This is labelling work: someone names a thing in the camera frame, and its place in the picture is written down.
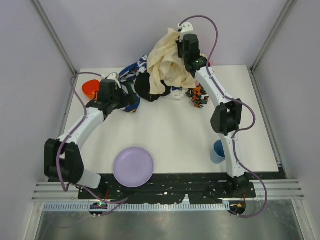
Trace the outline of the cream cloth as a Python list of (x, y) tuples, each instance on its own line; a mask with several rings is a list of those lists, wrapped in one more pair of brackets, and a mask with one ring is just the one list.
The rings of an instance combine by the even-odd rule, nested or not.
[(166, 91), (166, 86), (193, 89), (196, 80), (187, 72), (184, 61), (179, 57), (178, 40), (179, 33), (169, 28), (147, 58), (147, 72), (151, 95), (160, 95)]

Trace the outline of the black cloth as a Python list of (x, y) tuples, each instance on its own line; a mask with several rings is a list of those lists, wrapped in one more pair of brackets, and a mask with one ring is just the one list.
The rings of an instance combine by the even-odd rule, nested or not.
[(134, 89), (136, 93), (148, 102), (157, 101), (160, 97), (166, 97), (171, 93), (171, 87), (167, 86), (162, 80), (161, 84), (165, 88), (165, 92), (161, 94), (150, 94), (150, 74), (147, 72), (140, 73), (135, 80)]

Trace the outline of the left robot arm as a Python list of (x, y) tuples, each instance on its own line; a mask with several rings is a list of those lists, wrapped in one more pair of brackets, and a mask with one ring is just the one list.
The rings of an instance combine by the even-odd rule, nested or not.
[(44, 145), (44, 174), (49, 178), (87, 187), (99, 188), (102, 177), (85, 168), (81, 148), (93, 131), (115, 110), (133, 113), (140, 103), (131, 80), (105, 78), (84, 109), (83, 116), (58, 139), (48, 139)]

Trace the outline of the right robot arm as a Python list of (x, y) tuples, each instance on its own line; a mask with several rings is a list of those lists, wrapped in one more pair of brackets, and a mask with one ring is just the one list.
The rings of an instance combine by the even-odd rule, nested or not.
[(241, 166), (237, 136), (242, 118), (242, 101), (233, 99), (218, 81), (208, 60), (201, 56), (198, 36), (192, 33), (179, 36), (176, 41), (178, 56), (185, 69), (204, 88), (214, 105), (210, 124), (220, 137), (226, 161), (225, 188), (230, 195), (242, 194), (249, 186), (246, 170)]

